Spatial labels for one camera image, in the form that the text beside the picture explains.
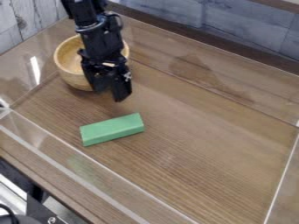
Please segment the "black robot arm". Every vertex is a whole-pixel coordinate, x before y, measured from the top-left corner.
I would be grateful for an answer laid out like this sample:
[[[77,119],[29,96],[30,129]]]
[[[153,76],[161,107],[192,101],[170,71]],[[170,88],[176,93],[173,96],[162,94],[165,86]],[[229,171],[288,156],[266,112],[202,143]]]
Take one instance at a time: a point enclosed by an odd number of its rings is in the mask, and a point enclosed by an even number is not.
[[[122,55],[121,17],[105,10],[108,0],[59,0],[84,47],[79,66],[94,92],[109,89],[116,102],[132,94],[130,71]]]

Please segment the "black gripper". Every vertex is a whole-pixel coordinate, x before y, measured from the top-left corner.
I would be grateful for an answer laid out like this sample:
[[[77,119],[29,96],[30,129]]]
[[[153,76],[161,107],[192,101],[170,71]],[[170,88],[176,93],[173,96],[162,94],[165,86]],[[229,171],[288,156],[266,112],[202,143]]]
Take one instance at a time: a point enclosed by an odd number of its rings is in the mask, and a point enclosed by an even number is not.
[[[132,75],[121,53],[121,18],[117,14],[78,14],[74,25],[84,45],[79,65],[92,90],[100,93],[110,87],[114,102],[121,102],[132,94]]]

